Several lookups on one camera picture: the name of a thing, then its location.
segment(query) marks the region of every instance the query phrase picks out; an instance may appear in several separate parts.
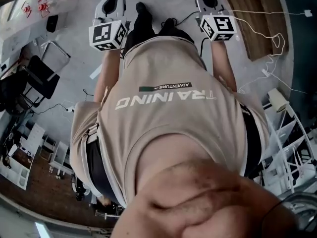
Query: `neck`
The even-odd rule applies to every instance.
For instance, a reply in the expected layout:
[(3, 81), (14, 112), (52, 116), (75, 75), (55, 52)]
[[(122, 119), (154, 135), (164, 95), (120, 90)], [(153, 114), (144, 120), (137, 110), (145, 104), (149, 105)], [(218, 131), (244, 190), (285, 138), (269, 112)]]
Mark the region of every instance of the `neck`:
[(210, 159), (210, 156), (198, 142), (185, 135), (168, 134), (152, 140), (137, 164), (136, 191), (161, 171), (196, 159)]

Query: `concrete floor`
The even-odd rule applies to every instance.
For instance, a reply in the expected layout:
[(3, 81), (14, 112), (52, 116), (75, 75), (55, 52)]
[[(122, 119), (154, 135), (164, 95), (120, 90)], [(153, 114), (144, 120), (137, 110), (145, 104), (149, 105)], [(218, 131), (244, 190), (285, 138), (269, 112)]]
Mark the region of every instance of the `concrete floor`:
[[(97, 52), (89, 46), (88, 28), (92, 25), (94, 11), (100, 0), (79, 0), (76, 9), (68, 14), (65, 28), (57, 33), (48, 36), (49, 39), (56, 40), (70, 55), (70, 63), (64, 68), (61, 73), (61, 78), (56, 88), (53, 97), (50, 100), (44, 100), (43, 103), (35, 110), (41, 112), (57, 103), (63, 104), (65, 107), (70, 107), (77, 102), (85, 100), (85, 94), (82, 89), (85, 88), (88, 93), (93, 94), (97, 78), (92, 80), (90, 74), (101, 64), (103, 53)], [(137, 12), (135, 4), (140, 0), (126, 0), (128, 20), (134, 22)], [(158, 32), (160, 23), (168, 17), (175, 17), (179, 20), (185, 18), (191, 12), (196, 11), (194, 0), (141, 0), (145, 2), (152, 14), (154, 15), (154, 29)], [(287, 11), (285, 1), (281, 0), (283, 9)], [(195, 41), (198, 50), (205, 34), (200, 32), (199, 27), (192, 16), (189, 20), (179, 26), (180, 29), (186, 31)], [(286, 22), (289, 24), (289, 18), (286, 17)], [(229, 59), (233, 67), (238, 88), (257, 79), (263, 77), (261, 70), (266, 69), (265, 63), (270, 61), (268, 57), (264, 57), (255, 62), (251, 62), (247, 58), (247, 53), (241, 34), (238, 33), (236, 38), (232, 38), (226, 43)], [(37, 47), (31, 47), (34, 53), (38, 54)], [(290, 39), (290, 52), (279, 58), (275, 75), (281, 77), (288, 82), (292, 79), (293, 70), (293, 50), (292, 40)], [(205, 42), (203, 59), (212, 72), (211, 48), (208, 42)], [(48, 55), (44, 61), (53, 70), (60, 68), (65, 62), (65, 58), (56, 52), (53, 46), (50, 47)], [(269, 64), (269, 71), (272, 71), (274, 64)], [(272, 88), (278, 87), (279, 82), (276, 78), (270, 77), (260, 79), (255, 83), (249, 84), (243, 88), (245, 93), (257, 94), (258, 97), (265, 102), (266, 94)], [(47, 133), (57, 141), (63, 141), (69, 144), (71, 122), (73, 113), (63, 111), (58, 106), (39, 116), (35, 115), (33, 120), (43, 127)]]

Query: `black shoe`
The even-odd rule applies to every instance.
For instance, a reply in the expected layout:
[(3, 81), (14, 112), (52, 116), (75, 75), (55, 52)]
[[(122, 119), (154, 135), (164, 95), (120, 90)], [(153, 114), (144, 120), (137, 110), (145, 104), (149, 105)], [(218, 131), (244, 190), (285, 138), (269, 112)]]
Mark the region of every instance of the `black shoe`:
[(135, 8), (136, 8), (138, 14), (140, 14), (141, 12), (149, 12), (147, 7), (145, 6), (145, 4), (142, 2), (138, 2), (136, 4)]
[(164, 28), (171, 29), (176, 26), (176, 20), (173, 18), (168, 18), (164, 23)]

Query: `power strip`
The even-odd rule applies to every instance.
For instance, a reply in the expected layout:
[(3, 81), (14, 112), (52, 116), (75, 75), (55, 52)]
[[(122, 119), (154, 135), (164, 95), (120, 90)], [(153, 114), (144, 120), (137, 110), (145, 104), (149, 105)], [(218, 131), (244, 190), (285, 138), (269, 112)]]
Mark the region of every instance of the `power strip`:
[(270, 77), (271, 74), (269, 72), (267, 72), (265, 69), (262, 69), (262, 72), (263, 74), (266, 76), (266, 77)]
[(71, 107), (69, 107), (68, 109), (67, 109), (67, 112), (75, 112), (75, 106), (71, 106)]

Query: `white cable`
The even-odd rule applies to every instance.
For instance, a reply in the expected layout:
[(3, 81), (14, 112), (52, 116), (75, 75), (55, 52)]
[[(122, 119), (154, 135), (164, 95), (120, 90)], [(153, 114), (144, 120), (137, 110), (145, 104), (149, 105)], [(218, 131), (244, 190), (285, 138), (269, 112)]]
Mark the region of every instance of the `white cable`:
[(305, 13), (289, 13), (285, 11), (274, 11), (274, 12), (264, 12), (264, 11), (247, 11), (247, 10), (229, 10), (230, 12), (247, 12), (247, 13), (261, 13), (261, 14), (288, 14), (288, 15), (305, 15)]
[(280, 79), (278, 76), (275, 76), (275, 75), (272, 74), (272, 73), (271, 73), (271, 75), (272, 75), (273, 77), (276, 77), (279, 81), (281, 81), (284, 85), (286, 85), (290, 90), (295, 91), (295, 92), (300, 92), (300, 93), (308, 94), (308, 93), (305, 93), (305, 92), (303, 92), (303, 91), (296, 90), (296, 89), (293, 89), (293, 88), (289, 87), (288, 84), (286, 84), (286, 83), (285, 83), (282, 79)]
[[(256, 12), (256, 11), (239, 11), (239, 12), (264, 13), (264, 14), (283, 13), (283, 12)], [(302, 14), (304, 14), (304, 13), (299, 13), (299, 14), (297, 14), (297, 13), (290, 13), (290, 14), (292, 14), (292, 15), (302, 15)], [(243, 22), (247, 23), (247, 25), (250, 27), (250, 29), (251, 29), (254, 33), (259, 34), (259, 35), (261, 35), (261, 36), (263, 36), (263, 37), (265, 37), (265, 38), (267, 38), (267, 39), (272, 39), (272, 41), (273, 41), (273, 43), (274, 43), (274, 45), (275, 45), (275, 47), (276, 47), (277, 49), (279, 48), (279, 46), (280, 46), (280, 44), (281, 44), (280, 36), (279, 36), (279, 35), (282, 36), (282, 39), (283, 39), (283, 41), (284, 41), (283, 47), (282, 47), (282, 51), (281, 51), (280, 54), (273, 54), (273, 55), (270, 54), (270, 55), (267, 55), (267, 56), (270, 58), (271, 62), (267, 61), (267, 62), (265, 63), (265, 65), (266, 65), (266, 72), (268, 72), (268, 65), (269, 65), (269, 64), (272, 64), (272, 63), (274, 62), (274, 60), (271, 58), (271, 56), (272, 56), (272, 57), (278, 56), (278, 58), (277, 58), (277, 60), (276, 60), (276, 62), (275, 62), (275, 67), (274, 67), (273, 71), (272, 71), (271, 73), (269, 73), (269, 76), (272, 75), (273, 77), (277, 78), (279, 81), (281, 81), (284, 85), (286, 85), (286, 86), (287, 86), (290, 90), (292, 90), (292, 91), (296, 91), (296, 92), (300, 92), (300, 93), (307, 94), (307, 93), (305, 93), (305, 92), (303, 92), (303, 91), (296, 90), (296, 89), (293, 89), (293, 88), (289, 87), (283, 80), (281, 80), (279, 77), (277, 77), (276, 75), (273, 74), (273, 73), (275, 72), (275, 69), (276, 69), (277, 61), (278, 61), (279, 57), (280, 57), (280, 56), (283, 54), (283, 52), (284, 52), (284, 48), (285, 48), (285, 45), (286, 45), (286, 41), (285, 41), (285, 39), (284, 39), (284, 36), (283, 36), (281, 33), (278, 33), (278, 34), (276, 34), (276, 35), (274, 35), (274, 36), (266, 36), (266, 35), (264, 35), (263, 33), (259, 33), (259, 32), (257, 32), (257, 31), (255, 31), (255, 30), (252, 28), (252, 26), (248, 23), (248, 21), (246, 21), (246, 20), (244, 20), (244, 19), (241, 19), (241, 18), (237, 18), (237, 17), (234, 17), (234, 18), (235, 18), (236, 20), (240, 20), (240, 21), (243, 21)], [(275, 42), (275, 40), (274, 40), (276, 37), (278, 38), (278, 44), (277, 44), (277, 43)], [(253, 80), (253, 81), (250, 81), (250, 82), (244, 84), (243, 86), (241, 86), (241, 87), (239, 88), (238, 92), (245, 94), (245, 91), (242, 90), (243, 87), (245, 87), (245, 86), (247, 86), (247, 85), (249, 85), (249, 84), (251, 84), (251, 83), (254, 83), (254, 82), (256, 82), (257, 80), (259, 80), (259, 79), (261, 79), (261, 78), (269, 78), (269, 76), (267, 76), (267, 77), (258, 77), (257, 79), (255, 79), (255, 80)]]
[(257, 31), (255, 31), (255, 30), (252, 28), (252, 26), (248, 23), (248, 21), (246, 21), (246, 20), (244, 20), (244, 19), (241, 19), (241, 18), (237, 18), (237, 17), (234, 17), (234, 18), (237, 19), (237, 20), (240, 20), (240, 21), (243, 21), (243, 22), (247, 23), (247, 25), (250, 27), (250, 29), (251, 29), (254, 33), (259, 34), (259, 35), (263, 36), (264, 38), (272, 39), (272, 41), (273, 41), (273, 43), (274, 43), (274, 45), (275, 45), (275, 47), (276, 47), (277, 49), (279, 48), (279, 46), (280, 46), (280, 44), (281, 44), (281, 39), (280, 39), (280, 36), (279, 36), (279, 35), (281, 35), (281, 36), (282, 36), (282, 39), (283, 39), (283, 41), (284, 41), (283, 48), (282, 48), (282, 52), (281, 52), (280, 54), (273, 54), (273, 55), (270, 55), (270, 56), (273, 56), (273, 57), (274, 57), (274, 56), (280, 56), (280, 55), (283, 54), (286, 41), (285, 41), (285, 39), (284, 39), (284, 37), (283, 37), (283, 35), (282, 35), (281, 33), (275, 34), (274, 36), (266, 36), (266, 35), (264, 35), (263, 33), (259, 33), (259, 32), (257, 32)]

